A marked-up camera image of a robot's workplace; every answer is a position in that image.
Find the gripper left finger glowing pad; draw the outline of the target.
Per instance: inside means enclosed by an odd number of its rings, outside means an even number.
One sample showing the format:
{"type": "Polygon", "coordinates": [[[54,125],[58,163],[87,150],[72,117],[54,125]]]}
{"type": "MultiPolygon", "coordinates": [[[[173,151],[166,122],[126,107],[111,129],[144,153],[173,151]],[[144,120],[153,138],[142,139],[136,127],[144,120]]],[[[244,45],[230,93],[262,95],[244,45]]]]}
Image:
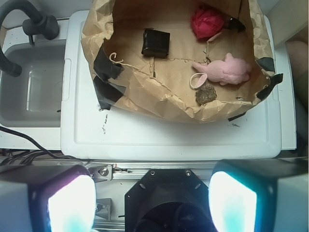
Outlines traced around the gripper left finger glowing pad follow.
{"type": "Polygon", "coordinates": [[[0,168],[2,232],[89,232],[96,187],[82,165],[0,168]]]}

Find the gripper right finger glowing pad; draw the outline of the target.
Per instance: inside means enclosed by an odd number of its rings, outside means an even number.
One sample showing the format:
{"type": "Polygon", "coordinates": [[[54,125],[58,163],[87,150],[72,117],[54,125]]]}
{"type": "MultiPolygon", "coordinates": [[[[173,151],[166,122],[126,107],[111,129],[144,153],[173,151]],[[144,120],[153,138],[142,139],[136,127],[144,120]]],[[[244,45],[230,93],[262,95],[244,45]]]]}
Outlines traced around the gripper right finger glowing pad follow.
{"type": "Polygon", "coordinates": [[[219,232],[307,232],[308,159],[223,159],[209,182],[219,232]]]}

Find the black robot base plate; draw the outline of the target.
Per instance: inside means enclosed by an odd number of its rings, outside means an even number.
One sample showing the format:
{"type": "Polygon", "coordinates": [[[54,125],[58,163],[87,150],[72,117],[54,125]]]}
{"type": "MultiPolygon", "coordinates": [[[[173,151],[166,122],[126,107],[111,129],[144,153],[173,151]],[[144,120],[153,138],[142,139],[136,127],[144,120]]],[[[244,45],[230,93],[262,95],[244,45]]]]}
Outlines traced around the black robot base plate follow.
{"type": "Polygon", "coordinates": [[[125,231],[214,232],[208,193],[190,169],[151,169],[125,194],[125,231]]]}

